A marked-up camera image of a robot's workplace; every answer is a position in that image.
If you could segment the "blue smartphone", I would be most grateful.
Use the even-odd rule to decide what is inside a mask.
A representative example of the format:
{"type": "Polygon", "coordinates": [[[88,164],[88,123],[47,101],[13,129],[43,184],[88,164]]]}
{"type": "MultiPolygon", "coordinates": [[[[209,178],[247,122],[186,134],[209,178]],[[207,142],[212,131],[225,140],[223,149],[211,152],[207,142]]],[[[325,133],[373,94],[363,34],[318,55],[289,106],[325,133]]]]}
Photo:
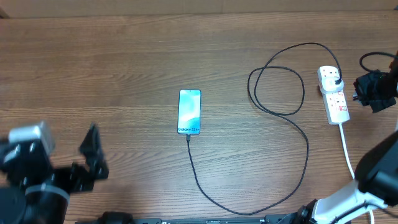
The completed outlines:
{"type": "Polygon", "coordinates": [[[200,126],[201,91],[180,90],[177,132],[179,134],[200,134],[200,126]]]}

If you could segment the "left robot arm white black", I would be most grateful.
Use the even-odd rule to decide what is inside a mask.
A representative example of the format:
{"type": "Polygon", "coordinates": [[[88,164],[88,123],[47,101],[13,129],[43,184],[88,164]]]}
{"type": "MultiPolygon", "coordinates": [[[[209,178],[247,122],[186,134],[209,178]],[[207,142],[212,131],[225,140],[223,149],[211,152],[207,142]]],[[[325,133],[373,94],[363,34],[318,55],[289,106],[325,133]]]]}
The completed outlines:
{"type": "Polygon", "coordinates": [[[63,223],[74,193],[93,190],[108,178],[100,132],[91,124],[79,152],[85,164],[55,168],[50,155],[55,141],[45,121],[10,130],[1,140],[1,223],[63,223]]]}

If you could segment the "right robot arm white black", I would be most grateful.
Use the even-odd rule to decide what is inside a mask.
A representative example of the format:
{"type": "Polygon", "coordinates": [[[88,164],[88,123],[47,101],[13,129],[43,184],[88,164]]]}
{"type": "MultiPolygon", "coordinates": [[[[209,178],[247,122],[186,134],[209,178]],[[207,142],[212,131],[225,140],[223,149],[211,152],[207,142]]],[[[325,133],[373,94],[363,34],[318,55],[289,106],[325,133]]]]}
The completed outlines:
{"type": "MultiPolygon", "coordinates": [[[[368,70],[354,82],[354,100],[370,106],[373,113],[395,105],[397,98],[397,55],[389,72],[368,70]]],[[[397,205],[397,133],[366,153],[358,163],[354,179],[333,195],[313,200],[285,216],[288,223],[350,223],[356,217],[397,205]]]]}

